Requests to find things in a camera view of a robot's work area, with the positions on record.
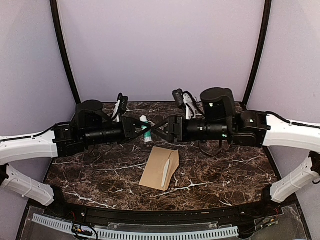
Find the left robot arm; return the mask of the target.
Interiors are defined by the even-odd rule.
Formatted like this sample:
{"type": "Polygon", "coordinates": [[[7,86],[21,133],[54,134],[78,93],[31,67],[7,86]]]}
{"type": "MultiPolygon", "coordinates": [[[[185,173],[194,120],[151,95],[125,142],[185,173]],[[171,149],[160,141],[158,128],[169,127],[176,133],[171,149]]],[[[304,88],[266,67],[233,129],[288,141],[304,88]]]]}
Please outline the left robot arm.
{"type": "Polygon", "coordinates": [[[71,213],[59,187],[43,184],[16,170],[11,163],[38,158],[71,157],[90,146],[124,144],[151,129],[151,125],[133,117],[125,117],[128,98],[117,100],[114,114],[107,115],[98,100],[76,105],[71,121],[57,123],[49,129],[31,135],[0,138],[0,186],[22,197],[32,199],[60,218],[71,213]]]}

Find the brown paper envelope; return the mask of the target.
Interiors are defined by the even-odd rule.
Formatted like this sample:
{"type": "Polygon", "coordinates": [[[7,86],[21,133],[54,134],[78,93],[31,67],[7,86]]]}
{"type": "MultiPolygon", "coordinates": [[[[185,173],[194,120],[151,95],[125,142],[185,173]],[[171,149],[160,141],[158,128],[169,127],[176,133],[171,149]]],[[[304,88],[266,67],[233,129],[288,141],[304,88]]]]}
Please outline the brown paper envelope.
{"type": "Polygon", "coordinates": [[[167,191],[171,179],[180,165],[178,150],[166,149],[154,146],[149,155],[146,167],[140,179],[139,185],[160,191],[167,191]],[[164,187],[161,187],[163,178],[163,169],[170,159],[170,165],[164,187]]]}

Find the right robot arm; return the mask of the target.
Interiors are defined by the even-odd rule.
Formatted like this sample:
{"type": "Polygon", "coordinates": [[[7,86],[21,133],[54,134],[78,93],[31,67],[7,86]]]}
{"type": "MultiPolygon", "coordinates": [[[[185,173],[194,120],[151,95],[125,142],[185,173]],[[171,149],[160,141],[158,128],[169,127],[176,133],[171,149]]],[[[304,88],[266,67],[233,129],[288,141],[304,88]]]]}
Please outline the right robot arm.
{"type": "Polygon", "coordinates": [[[306,159],[283,179],[264,189],[264,199],[255,205],[255,213],[266,217],[275,203],[320,177],[320,125],[288,120],[271,111],[236,112],[233,92],[213,87],[200,94],[201,118],[169,116],[151,128],[153,134],[167,142],[227,141],[245,147],[289,147],[308,150],[306,159]]]}

